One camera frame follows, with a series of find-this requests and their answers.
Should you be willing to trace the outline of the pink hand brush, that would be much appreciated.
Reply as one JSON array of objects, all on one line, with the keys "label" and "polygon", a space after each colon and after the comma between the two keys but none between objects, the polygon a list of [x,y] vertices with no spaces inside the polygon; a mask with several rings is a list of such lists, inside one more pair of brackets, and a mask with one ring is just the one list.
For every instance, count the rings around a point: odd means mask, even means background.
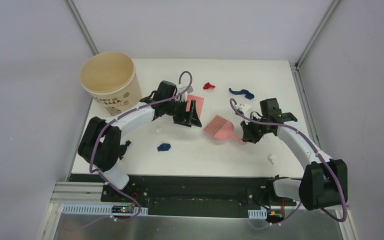
[{"label": "pink hand brush", "polygon": [[216,140],[224,141],[229,138],[245,144],[241,137],[235,133],[234,125],[231,121],[216,115],[203,129],[203,131]]}]

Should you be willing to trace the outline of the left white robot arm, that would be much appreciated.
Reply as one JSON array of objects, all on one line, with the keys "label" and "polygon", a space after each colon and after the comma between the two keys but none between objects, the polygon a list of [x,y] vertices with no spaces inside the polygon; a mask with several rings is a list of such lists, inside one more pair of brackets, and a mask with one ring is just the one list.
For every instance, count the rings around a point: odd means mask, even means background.
[{"label": "left white robot arm", "polygon": [[129,176],[118,163],[121,139],[164,115],[171,116],[177,125],[202,127],[196,101],[187,99],[191,86],[163,80],[157,90],[129,110],[107,119],[95,116],[88,121],[77,153],[91,170],[97,170],[115,186],[113,195],[120,202],[129,201],[133,195],[133,189],[127,185]]}]

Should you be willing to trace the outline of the pink plastic dustpan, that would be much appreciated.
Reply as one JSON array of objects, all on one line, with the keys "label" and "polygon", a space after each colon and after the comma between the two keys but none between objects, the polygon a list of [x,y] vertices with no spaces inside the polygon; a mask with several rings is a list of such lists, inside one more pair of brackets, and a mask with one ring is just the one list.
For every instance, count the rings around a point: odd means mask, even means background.
[{"label": "pink plastic dustpan", "polygon": [[187,105],[186,105],[186,110],[185,110],[186,112],[189,112],[191,109],[191,101],[195,101],[196,113],[198,115],[198,118],[200,119],[205,99],[203,97],[200,97],[200,96],[195,96],[195,95],[189,94],[187,96]]}]

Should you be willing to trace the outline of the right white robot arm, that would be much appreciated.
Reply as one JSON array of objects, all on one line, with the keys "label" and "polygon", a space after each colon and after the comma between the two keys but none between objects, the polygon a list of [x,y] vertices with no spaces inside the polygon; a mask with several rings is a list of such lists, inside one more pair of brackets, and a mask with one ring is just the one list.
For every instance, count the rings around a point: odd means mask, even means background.
[{"label": "right white robot arm", "polygon": [[264,200],[276,205],[283,198],[299,201],[307,210],[332,206],[346,207],[348,200],[348,167],[342,159],[333,159],[321,150],[302,130],[298,119],[283,112],[276,98],[260,101],[261,114],[253,115],[247,104],[230,100],[235,114],[242,117],[242,140],[256,144],[263,136],[273,134],[291,150],[303,168],[300,179],[276,176],[264,190]]}]

